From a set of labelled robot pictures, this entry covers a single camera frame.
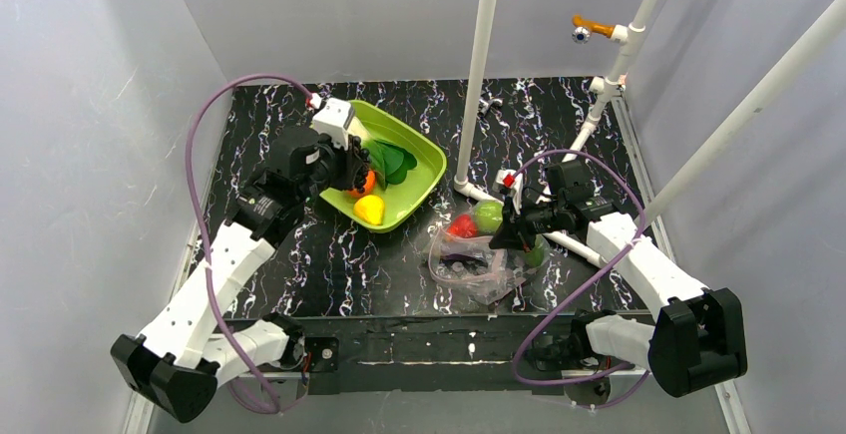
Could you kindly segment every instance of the white pipe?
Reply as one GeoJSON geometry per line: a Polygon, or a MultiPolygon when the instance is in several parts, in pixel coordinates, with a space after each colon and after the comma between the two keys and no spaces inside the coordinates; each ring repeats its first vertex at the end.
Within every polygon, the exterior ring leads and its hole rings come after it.
{"type": "Polygon", "coordinates": [[[482,77],[488,59],[488,44],[494,25],[494,11],[497,0],[479,0],[476,11],[476,33],[473,35],[473,55],[470,58],[470,78],[467,81],[467,95],[464,100],[464,123],[461,125],[461,142],[458,150],[458,167],[455,170],[455,186],[467,183],[470,169],[470,154],[473,151],[473,136],[476,133],[476,117],[479,113],[479,99],[482,96],[482,77]]]}
{"type": "Polygon", "coordinates": [[[561,246],[569,249],[575,254],[578,254],[579,256],[583,257],[587,262],[596,267],[603,267],[606,265],[606,263],[603,261],[602,257],[598,252],[590,249],[584,244],[581,244],[580,242],[567,236],[563,232],[549,232],[547,234],[544,234],[544,236],[550,241],[560,244],[561,246]]]}
{"type": "Polygon", "coordinates": [[[472,198],[477,202],[498,202],[501,203],[502,201],[497,200],[496,198],[488,195],[488,193],[476,185],[472,183],[464,183],[459,185],[458,182],[455,184],[455,191],[464,195],[467,198],[472,198]]]}
{"type": "Polygon", "coordinates": [[[834,0],[776,62],[728,117],[667,182],[646,207],[653,222],[728,147],[737,133],[760,114],[846,28],[846,0],[834,0]]]}
{"type": "MultiPolygon", "coordinates": [[[[579,134],[576,136],[576,140],[572,145],[570,145],[571,150],[580,151],[584,148],[585,143],[588,142],[588,139],[600,123],[606,105],[611,100],[612,94],[616,91],[620,77],[629,71],[629,67],[632,66],[637,58],[637,55],[640,53],[640,47],[643,46],[643,39],[646,34],[646,22],[648,22],[651,18],[657,1],[658,0],[642,0],[640,2],[640,6],[637,8],[637,13],[634,14],[634,20],[632,20],[629,24],[627,41],[620,46],[617,59],[614,61],[614,66],[605,77],[604,89],[599,92],[597,101],[588,111],[588,117],[585,118],[585,122],[582,123],[582,127],[579,130],[579,134]]],[[[567,155],[564,157],[564,161],[568,162],[573,160],[575,157],[575,155],[567,155]]]]}
{"type": "MultiPolygon", "coordinates": [[[[484,190],[480,189],[479,187],[473,185],[472,183],[465,183],[463,185],[456,186],[455,190],[464,195],[465,197],[472,198],[476,201],[493,201],[497,203],[501,203],[501,200],[497,200],[496,198],[488,195],[484,190]]],[[[544,236],[561,246],[567,248],[568,250],[578,254],[579,256],[586,259],[590,264],[596,267],[602,267],[605,265],[602,257],[594,250],[590,249],[586,245],[582,244],[581,242],[567,236],[563,232],[551,232],[548,234],[544,234],[544,236]]]]}

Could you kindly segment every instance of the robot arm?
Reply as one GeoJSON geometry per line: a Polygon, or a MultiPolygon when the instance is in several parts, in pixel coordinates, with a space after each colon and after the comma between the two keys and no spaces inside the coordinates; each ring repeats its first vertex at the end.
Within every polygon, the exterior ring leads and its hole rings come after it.
{"type": "MultiPolygon", "coordinates": [[[[507,191],[503,223],[491,248],[531,249],[535,236],[565,229],[587,232],[587,245],[611,259],[632,242],[636,225],[602,197],[580,161],[546,168],[552,196],[532,203],[507,191]]],[[[746,372],[740,301],[727,288],[710,290],[667,258],[648,238],[637,240],[615,270],[646,304],[655,326],[612,311],[580,313],[571,335],[546,352],[578,361],[612,356],[652,372],[668,394],[680,397],[746,372]]]]}
{"type": "MultiPolygon", "coordinates": [[[[346,132],[353,116],[348,102],[323,102],[313,129],[285,130],[244,184],[211,245],[214,300],[221,311],[302,222],[308,200],[328,188],[363,187],[369,154],[346,132]]],[[[220,386],[247,371],[225,339],[210,341],[216,322],[207,267],[202,260],[153,322],[137,336],[121,335],[111,350],[127,384],[181,422],[197,417],[220,386]]],[[[302,355],[301,328],[276,313],[234,336],[256,365],[293,365],[302,355]]]]}

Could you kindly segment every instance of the plastic bag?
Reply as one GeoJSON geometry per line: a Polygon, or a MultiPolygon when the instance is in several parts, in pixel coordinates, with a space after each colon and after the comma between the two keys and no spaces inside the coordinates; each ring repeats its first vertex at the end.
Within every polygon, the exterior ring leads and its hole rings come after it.
{"type": "Polygon", "coordinates": [[[542,236],[530,252],[488,247],[501,222],[501,204],[480,202],[446,229],[439,229],[428,258],[435,282],[490,304],[546,270],[550,246],[542,236]]]}

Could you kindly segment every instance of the green bowl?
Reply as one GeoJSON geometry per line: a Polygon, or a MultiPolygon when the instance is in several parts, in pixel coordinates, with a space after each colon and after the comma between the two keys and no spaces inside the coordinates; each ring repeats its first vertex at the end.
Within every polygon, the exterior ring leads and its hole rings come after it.
{"type": "Polygon", "coordinates": [[[352,213],[357,199],[338,190],[325,190],[320,197],[355,222],[373,232],[389,232],[402,224],[432,193],[447,169],[443,150],[413,128],[367,102],[351,100],[355,115],[374,138],[402,147],[417,158],[417,168],[408,172],[405,182],[386,190],[373,190],[385,200],[385,219],[381,226],[370,224],[352,213]]]}

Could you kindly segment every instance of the yellow lemon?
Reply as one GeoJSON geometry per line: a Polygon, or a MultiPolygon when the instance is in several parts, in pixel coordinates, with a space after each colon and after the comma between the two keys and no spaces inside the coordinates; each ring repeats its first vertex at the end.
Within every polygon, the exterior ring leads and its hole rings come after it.
{"type": "Polygon", "coordinates": [[[352,212],[370,224],[380,226],[385,219],[385,201],[377,195],[367,195],[355,202],[352,212]]]}

